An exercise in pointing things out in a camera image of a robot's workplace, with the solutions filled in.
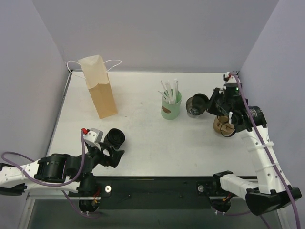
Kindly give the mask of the black coffee cup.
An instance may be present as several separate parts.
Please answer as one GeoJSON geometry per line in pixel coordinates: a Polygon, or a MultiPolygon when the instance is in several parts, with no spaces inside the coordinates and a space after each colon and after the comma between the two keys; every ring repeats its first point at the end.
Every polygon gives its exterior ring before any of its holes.
{"type": "Polygon", "coordinates": [[[186,111],[189,117],[197,118],[202,115],[208,105],[209,98],[202,93],[197,93],[186,101],[186,111]]]}

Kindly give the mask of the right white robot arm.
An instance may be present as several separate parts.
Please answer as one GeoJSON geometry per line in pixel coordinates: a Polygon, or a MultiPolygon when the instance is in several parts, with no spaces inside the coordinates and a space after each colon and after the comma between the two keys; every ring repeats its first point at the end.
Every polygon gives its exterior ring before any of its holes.
{"type": "Polygon", "coordinates": [[[287,207],[301,198],[300,189],[291,186],[279,166],[262,110],[247,105],[238,83],[225,83],[223,88],[215,88],[206,110],[227,117],[234,126],[250,154],[258,181],[252,183],[231,171],[216,173],[211,183],[215,194],[228,191],[242,198],[257,216],[287,207]]]}

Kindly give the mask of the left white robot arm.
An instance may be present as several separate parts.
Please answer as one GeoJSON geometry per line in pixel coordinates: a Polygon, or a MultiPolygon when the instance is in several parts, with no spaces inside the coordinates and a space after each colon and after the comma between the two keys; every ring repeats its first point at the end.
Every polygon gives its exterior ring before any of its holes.
{"type": "Polygon", "coordinates": [[[83,143],[79,156],[52,154],[23,166],[14,166],[5,160],[0,165],[0,193],[20,196],[34,189],[57,188],[81,196],[92,196],[98,189],[93,169],[97,165],[116,168],[125,153],[109,143],[99,145],[97,148],[83,143]]]}

